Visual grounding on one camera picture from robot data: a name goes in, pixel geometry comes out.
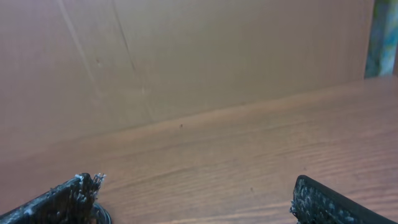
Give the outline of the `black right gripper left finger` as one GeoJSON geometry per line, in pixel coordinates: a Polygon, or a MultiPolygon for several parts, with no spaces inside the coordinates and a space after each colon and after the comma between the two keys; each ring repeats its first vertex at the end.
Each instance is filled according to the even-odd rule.
{"type": "Polygon", "coordinates": [[[1,215],[2,224],[106,223],[106,210],[96,202],[106,176],[88,173],[50,189],[31,201],[1,215]]]}

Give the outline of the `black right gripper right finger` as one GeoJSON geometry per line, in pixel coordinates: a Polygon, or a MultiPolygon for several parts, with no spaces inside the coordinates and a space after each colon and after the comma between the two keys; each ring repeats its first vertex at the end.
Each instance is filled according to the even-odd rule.
{"type": "Polygon", "coordinates": [[[397,224],[306,175],[297,177],[290,213],[300,224],[397,224]]]}

